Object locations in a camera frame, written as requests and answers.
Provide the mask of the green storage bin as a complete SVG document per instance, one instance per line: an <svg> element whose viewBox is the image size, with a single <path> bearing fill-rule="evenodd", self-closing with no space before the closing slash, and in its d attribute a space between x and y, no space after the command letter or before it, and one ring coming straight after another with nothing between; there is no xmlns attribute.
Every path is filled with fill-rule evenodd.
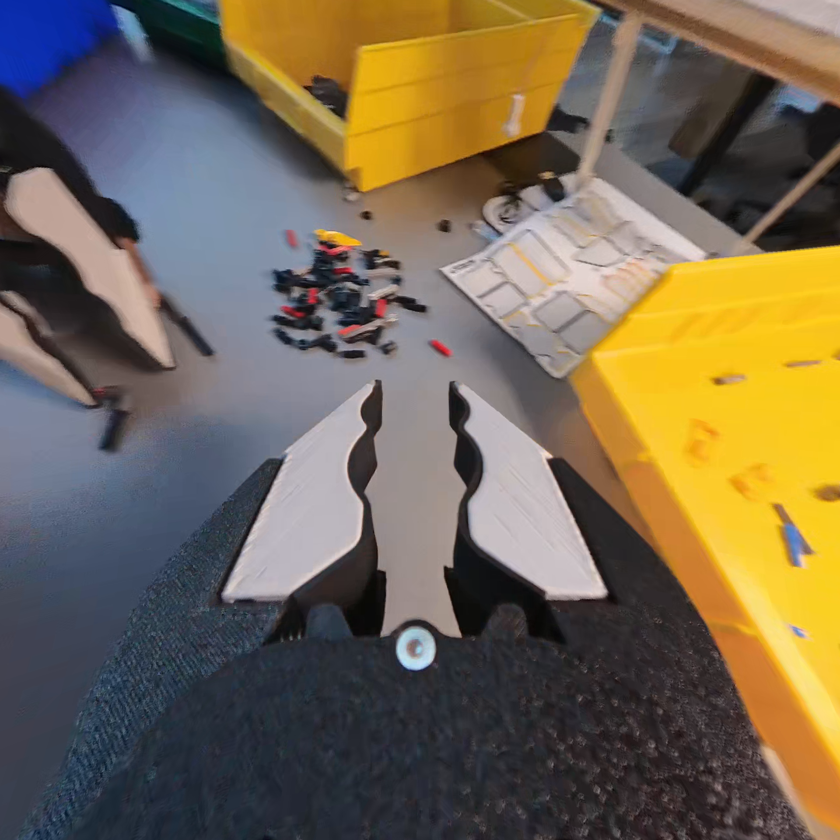
<svg viewBox="0 0 840 840"><path fill-rule="evenodd" d="M127 1L154 46L165 47L205 67L228 68L218 1Z"/></svg>

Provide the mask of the wooden book stand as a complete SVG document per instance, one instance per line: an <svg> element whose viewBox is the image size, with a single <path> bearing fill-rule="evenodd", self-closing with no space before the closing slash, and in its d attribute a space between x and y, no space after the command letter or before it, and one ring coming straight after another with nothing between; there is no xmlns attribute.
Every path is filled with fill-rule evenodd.
<svg viewBox="0 0 840 840"><path fill-rule="evenodd" d="M838 1L606 1L622 13L839 105Z"/></svg>

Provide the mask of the grey desk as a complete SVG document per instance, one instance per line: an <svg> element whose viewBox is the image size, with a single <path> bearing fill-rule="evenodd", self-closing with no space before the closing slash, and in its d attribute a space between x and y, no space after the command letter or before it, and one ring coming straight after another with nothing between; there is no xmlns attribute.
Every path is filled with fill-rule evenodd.
<svg viewBox="0 0 840 840"><path fill-rule="evenodd" d="M203 358L174 334L173 372L101 373L128 386L134 408L115 455L96 449L98 412L2 373L2 838L18 835L55 778L82 701L165 562L266 459L373 379L384 391L369 492L386 631L415 616L458 631L444 573L464 488L451 381L568 459L645 531L571 387L439 273L478 247L469 224L497 181L488 163L388 187L363 200L365 224L239 84L168 56L141 65L117 46L37 98L35 113L140 222L158 282L216 353ZM436 230L442 218L448 234ZM270 269L298 260L282 231L315 227L369 235L404 260L408 293L430 312L399 322L393 355L337 360L270 335Z"/></svg>

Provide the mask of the pile of black red pins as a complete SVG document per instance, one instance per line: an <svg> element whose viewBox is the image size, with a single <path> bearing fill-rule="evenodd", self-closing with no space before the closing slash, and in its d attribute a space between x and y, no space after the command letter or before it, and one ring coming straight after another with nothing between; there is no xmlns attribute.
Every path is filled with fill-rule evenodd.
<svg viewBox="0 0 840 840"><path fill-rule="evenodd" d="M401 314L429 313L425 302L406 292L402 262L380 248L316 240L308 267L273 269L271 276L281 302L269 318L270 333L302 353L362 361L374 350L388 357L398 349L392 332Z"/></svg>

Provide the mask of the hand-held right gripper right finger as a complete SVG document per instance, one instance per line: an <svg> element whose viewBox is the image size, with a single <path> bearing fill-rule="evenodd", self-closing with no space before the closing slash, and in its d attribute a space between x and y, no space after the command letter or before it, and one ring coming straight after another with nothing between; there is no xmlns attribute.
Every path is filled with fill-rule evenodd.
<svg viewBox="0 0 840 840"><path fill-rule="evenodd" d="M513 606L527 633L560 638L557 605L610 601L553 469L554 458L463 383L448 387L455 470L464 484L445 582L458 630L481 635Z"/></svg>

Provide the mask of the white sticker sheet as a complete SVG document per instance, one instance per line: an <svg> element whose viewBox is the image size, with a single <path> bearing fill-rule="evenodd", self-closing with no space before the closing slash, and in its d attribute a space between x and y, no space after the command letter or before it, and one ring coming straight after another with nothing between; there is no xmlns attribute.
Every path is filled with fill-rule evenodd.
<svg viewBox="0 0 840 840"><path fill-rule="evenodd" d="M569 375L672 267L709 254L600 177L443 277L552 378Z"/></svg>

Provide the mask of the yellow storage bin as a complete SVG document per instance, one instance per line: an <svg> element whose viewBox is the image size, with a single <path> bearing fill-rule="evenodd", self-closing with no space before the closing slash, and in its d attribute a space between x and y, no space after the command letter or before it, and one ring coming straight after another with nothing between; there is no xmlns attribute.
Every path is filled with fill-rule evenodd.
<svg viewBox="0 0 840 840"><path fill-rule="evenodd" d="M839 248L675 266L572 376L595 436L727 661L754 727L812 818L839 824L838 648L795 638L748 577L689 425L720 376L839 349Z"/></svg>
<svg viewBox="0 0 840 840"><path fill-rule="evenodd" d="M218 2L227 61L362 193L541 133L601 11L577 1ZM345 119L304 86L335 79Z"/></svg>

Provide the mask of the grey bent rod red caps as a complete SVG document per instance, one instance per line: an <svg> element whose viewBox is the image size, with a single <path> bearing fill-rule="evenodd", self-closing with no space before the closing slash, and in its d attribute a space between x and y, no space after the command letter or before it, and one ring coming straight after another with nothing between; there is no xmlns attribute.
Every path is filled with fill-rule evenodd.
<svg viewBox="0 0 840 840"><path fill-rule="evenodd" d="M165 317L185 336L193 348L203 357L215 356L215 350L204 336L198 331L194 323L181 311L165 294L160 296L160 310Z"/></svg>
<svg viewBox="0 0 840 840"><path fill-rule="evenodd" d="M98 448L101 452L118 451L125 429L132 416L131 396L121 386L106 385L91 390L94 406L105 415L104 427Z"/></svg>

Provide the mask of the scattered blue grey brick pins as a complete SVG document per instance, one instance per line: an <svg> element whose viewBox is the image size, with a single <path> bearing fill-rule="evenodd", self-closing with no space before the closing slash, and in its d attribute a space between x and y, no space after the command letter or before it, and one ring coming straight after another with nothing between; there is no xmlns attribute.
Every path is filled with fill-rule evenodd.
<svg viewBox="0 0 840 840"><path fill-rule="evenodd" d="M711 381L686 457L748 577L798 640L838 648L838 355Z"/></svg>

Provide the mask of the heap of dark grey bricks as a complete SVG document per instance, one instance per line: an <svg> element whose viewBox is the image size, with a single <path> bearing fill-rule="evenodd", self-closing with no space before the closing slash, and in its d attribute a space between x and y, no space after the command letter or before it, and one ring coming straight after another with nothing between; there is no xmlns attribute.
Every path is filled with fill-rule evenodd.
<svg viewBox="0 0 840 840"><path fill-rule="evenodd" d="M336 117L345 119L349 94L335 79L314 75L304 89Z"/></svg>

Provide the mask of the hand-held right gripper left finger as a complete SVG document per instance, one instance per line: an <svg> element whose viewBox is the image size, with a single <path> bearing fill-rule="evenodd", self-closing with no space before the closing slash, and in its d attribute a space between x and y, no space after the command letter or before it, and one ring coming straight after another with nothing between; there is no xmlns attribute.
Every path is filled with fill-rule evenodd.
<svg viewBox="0 0 840 840"><path fill-rule="evenodd" d="M353 635L381 635L386 578L366 491L382 409L382 382L366 383L286 449L221 583L222 604L279 606L286 623L332 605Z"/></svg>

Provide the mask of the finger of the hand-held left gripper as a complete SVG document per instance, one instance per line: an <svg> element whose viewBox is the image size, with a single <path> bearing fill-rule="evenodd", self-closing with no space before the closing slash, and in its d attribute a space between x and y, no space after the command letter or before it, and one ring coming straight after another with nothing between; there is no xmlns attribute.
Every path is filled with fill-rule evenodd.
<svg viewBox="0 0 840 840"><path fill-rule="evenodd" d="M130 255L111 241L56 173L36 168L12 175L5 207L21 228L69 260L85 288L110 307L122 331L155 364L175 368L160 313Z"/></svg>
<svg viewBox="0 0 840 840"><path fill-rule="evenodd" d="M71 401L101 405L94 385L60 348L47 321L10 290L1 292L1 359Z"/></svg>

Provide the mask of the blue storage bin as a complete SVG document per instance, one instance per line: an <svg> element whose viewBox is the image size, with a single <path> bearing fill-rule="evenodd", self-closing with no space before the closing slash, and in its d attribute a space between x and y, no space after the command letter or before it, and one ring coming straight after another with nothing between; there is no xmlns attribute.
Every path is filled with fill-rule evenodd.
<svg viewBox="0 0 840 840"><path fill-rule="evenodd" d="M2 1L1 84L26 97L118 33L109 1Z"/></svg>

